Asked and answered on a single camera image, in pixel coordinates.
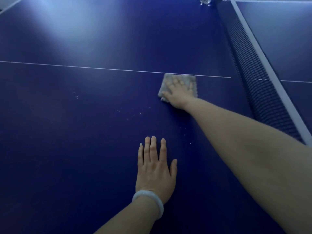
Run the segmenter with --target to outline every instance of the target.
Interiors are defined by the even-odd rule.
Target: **gray cloth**
[[[168,102],[168,100],[162,96],[162,92],[168,91],[171,93],[171,90],[168,89],[168,87],[166,86],[164,81],[166,80],[169,83],[173,83],[173,81],[172,81],[173,76],[180,77],[182,79],[182,81],[184,82],[184,84],[187,86],[187,88],[189,88],[190,83],[192,82],[193,83],[193,95],[195,98],[198,97],[198,95],[197,95],[197,83],[196,83],[196,77],[195,76],[192,76],[192,75],[176,75],[176,74],[167,74],[166,73],[163,76],[163,82],[162,82],[160,90],[158,92],[158,97],[161,98],[160,99],[161,101]]]

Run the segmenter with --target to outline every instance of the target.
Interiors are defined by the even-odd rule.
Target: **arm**
[[[161,140],[158,160],[156,137],[152,139],[146,137],[145,147],[141,144],[138,151],[138,176],[135,191],[153,191],[165,204],[174,191],[176,176],[176,159],[172,161],[170,171],[168,169],[165,139]],[[159,208],[153,199],[140,196],[94,234],[148,234],[158,213]]]
[[[191,114],[250,195],[287,233],[312,232],[312,149],[285,133],[194,98],[174,79],[163,92]]]

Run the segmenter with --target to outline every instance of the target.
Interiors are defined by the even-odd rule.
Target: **table tennis net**
[[[231,1],[218,0],[216,8],[254,118],[304,142],[246,34]]]

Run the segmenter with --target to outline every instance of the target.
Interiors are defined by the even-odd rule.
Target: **blue table surface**
[[[200,98],[252,117],[216,9],[23,0],[0,28],[1,61],[116,69],[0,62],[1,233],[95,232],[131,202],[137,150],[153,135],[178,175],[151,233],[283,233],[195,120],[157,97],[157,72],[228,76],[198,76]]]
[[[237,2],[237,5],[312,132],[312,2]]]

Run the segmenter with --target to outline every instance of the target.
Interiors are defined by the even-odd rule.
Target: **table tennis table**
[[[131,202],[146,136],[178,159],[151,233],[284,233],[157,96],[164,73],[190,74],[200,98],[262,117],[219,1],[21,0],[0,14],[1,233],[95,232]]]

